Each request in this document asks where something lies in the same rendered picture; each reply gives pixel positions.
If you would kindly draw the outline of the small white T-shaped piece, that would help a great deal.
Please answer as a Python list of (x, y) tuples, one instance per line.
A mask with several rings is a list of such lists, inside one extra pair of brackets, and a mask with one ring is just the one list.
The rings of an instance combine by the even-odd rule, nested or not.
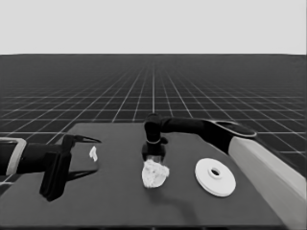
[(96, 147), (93, 146), (92, 149), (90, 150), (89, 152), (89, 157), (94, 161), (94, 162), (97, 162), (98, 161), (98, 155), (96, 153)]

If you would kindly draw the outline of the large thick white disc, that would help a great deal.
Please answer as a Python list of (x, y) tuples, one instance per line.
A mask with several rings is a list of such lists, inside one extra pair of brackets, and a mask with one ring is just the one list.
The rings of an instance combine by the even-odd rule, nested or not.
[(230, 196), (236, 189), (236, 179), (230, 168), (213, 158), (202, 158), (197, 162), (195, 177), (213, 196)]

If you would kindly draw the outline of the white round carrier with pins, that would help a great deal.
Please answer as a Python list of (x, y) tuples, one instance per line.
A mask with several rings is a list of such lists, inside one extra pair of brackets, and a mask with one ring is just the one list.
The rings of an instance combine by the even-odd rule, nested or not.
[[(155, 169), (156, 169), (157, 171), (160, 172), (160, 167), (161, 167), (161, 166), (164, 166), (164, 165), (155, 162)], [(150, 173), (150, 172), (145, 171), (145, 170), (143, 169), (143, 170), (142, 170), (142, 173), (141, 173), (141, 177), (142, 177), (142, 178), (143, 178), (143, 177), (149, 177), (149, 173)], [(162, 174), (160, 174), (160, 177), (159, 177), (157, 180), (154, 181), (153, 188), (158, 188), (158, 187), (162, 186), (163, 183), (166, 181), (166, 179), (167, 179), (167, 178), (165, 178)]]

